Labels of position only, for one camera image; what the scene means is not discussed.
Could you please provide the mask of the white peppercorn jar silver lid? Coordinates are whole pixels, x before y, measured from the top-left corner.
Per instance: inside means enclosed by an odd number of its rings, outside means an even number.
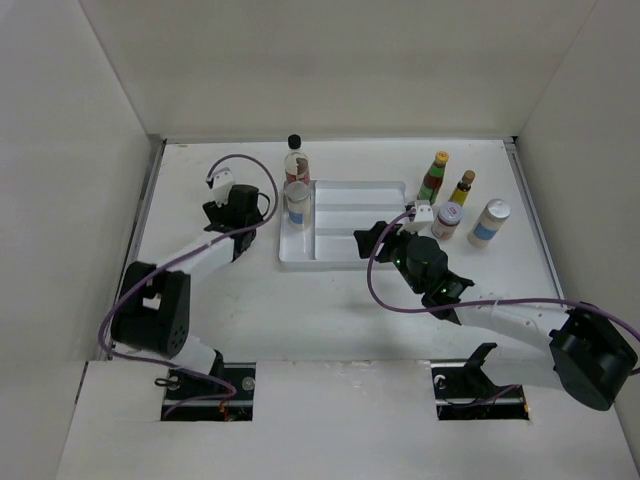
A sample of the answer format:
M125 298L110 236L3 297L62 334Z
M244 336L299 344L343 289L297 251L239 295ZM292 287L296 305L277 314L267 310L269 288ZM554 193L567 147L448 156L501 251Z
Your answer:
M311 189L302 182L289 183L284 189L284 197L289 223L304 231L311 225Z

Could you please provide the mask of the dark soy sauce bottle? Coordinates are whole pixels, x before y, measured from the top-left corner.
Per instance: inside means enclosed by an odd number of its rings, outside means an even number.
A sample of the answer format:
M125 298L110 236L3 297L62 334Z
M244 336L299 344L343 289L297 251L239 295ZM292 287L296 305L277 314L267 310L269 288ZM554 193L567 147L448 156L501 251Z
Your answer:
M289 153L284 159L285 184L302 182L309 185L310 167L309 158L301 150L302 139L297 134L291 134L287 138Z

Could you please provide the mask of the brown sauce jar white lid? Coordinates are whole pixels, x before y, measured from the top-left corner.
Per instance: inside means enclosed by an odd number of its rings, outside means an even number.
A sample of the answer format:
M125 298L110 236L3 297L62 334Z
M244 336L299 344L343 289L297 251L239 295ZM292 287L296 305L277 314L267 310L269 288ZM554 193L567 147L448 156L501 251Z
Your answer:
M448 240L454 234L462 218L463 207L455 202L446 202L438 210L431 226L431 233L437 239Z

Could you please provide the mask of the red chili sauce bottle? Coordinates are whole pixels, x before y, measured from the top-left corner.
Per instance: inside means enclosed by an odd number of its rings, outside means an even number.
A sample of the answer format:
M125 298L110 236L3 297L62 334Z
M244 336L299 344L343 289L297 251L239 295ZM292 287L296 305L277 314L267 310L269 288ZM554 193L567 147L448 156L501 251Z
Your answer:
M440 192L446 166L449 160L449 154L446 151L438 151L434 160L423 177L421 187L418 192L417 199L427 201L430 205L436 203L436 199Z

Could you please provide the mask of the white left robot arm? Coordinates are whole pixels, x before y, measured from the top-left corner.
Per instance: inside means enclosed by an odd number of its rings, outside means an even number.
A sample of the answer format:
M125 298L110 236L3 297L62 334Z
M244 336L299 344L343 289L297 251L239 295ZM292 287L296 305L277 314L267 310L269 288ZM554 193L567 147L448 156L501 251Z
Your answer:
M190 373L190 386L202 398L221 393L221 355L190 333L192 288L248 250L255 227L268 218L259 209L265 196L254 186L232 186L222 202L203 205L209 225L192 243L168 260L137 260L126 268L115 312L101 328L104 339L135 351L120 358Z

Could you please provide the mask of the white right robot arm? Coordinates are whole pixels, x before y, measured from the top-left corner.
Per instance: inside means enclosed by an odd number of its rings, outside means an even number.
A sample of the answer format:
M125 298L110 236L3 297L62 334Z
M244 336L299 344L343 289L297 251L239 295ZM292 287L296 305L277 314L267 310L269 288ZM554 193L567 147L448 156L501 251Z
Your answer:
M478 328L524 344L518 350L483 342L456 367L433 376L443 399L463 408L489 403L524 385L561 390L596 411L611 408L639 357L620 334L623 324L585 302L508 299L485 292L450 270L438 242L379 221L354 233L360 258L390 263L419 296L418 312L462 328Z

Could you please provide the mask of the white divided organizer tray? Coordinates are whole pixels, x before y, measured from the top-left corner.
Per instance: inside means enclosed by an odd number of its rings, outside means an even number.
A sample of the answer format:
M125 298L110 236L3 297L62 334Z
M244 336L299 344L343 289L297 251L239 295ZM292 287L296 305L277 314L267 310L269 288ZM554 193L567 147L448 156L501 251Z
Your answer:
M310 224L305 229L282 207L279 260L286 270L361 270L356 230L389 222L405 210L401 181L317 180L310 186Z

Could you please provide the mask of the small yellow oil bottle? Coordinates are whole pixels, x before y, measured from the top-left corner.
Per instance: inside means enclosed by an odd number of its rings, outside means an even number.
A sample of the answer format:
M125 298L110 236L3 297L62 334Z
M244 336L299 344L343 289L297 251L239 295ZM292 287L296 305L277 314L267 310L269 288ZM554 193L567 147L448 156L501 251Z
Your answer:
M475 176L476 174L473 170L466 170L451 193L449 201L463 206L471 190Z

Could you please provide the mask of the white powder shaker blue label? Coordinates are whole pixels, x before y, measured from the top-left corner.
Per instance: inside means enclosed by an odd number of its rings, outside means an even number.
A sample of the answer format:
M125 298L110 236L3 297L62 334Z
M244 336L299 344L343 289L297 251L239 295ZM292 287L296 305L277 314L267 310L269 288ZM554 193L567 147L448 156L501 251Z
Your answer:
M490 200L468 233L468 242L476 248L485 248L510 217L510 214L511 208L505 200L498 198Z

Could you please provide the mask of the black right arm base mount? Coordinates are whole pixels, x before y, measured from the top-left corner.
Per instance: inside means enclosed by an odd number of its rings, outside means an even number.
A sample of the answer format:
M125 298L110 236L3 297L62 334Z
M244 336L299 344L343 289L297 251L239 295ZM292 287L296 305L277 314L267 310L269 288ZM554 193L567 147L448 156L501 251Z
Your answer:
M440 421L529 420L520 385L495 385L482 371L496 343L481 344L467 359L431 363Z

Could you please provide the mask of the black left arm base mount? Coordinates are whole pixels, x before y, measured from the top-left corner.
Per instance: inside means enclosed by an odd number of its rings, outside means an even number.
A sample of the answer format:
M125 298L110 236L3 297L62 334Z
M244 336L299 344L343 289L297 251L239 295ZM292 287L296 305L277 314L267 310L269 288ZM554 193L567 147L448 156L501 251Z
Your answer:
M164 422L248 422L253 419L257 365L226 362L216 353L210 375L215 383L170 369L154 385L164 391L160 420Z

